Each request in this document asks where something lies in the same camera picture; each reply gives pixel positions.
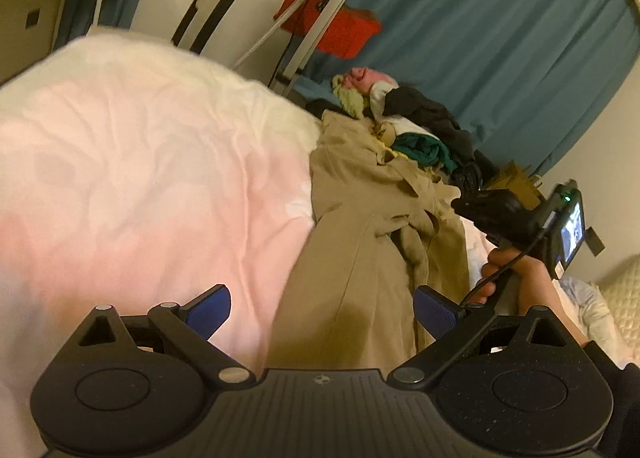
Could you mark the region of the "person right hand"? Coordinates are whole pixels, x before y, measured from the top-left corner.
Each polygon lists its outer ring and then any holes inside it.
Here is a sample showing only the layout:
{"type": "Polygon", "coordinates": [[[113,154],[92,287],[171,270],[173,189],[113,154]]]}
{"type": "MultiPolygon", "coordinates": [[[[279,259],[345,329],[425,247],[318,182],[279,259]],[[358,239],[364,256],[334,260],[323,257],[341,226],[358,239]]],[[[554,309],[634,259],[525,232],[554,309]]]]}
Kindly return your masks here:
{"type": "MultiPolygon", "coordinates": [[[[498,270],[506,267],[521,254],[514,248],[504,250],[495,249],[488,255],[488,260],[480,271],[480,276],[488,278],[498,270]]],[[[533,306],[545,306],[553,313],[562,317],[564,309],[553,281],[544,263],[524,255],[513,264],[511,270],[520,279],[518,291],[518,314],[525,315],[533,306]]]]}

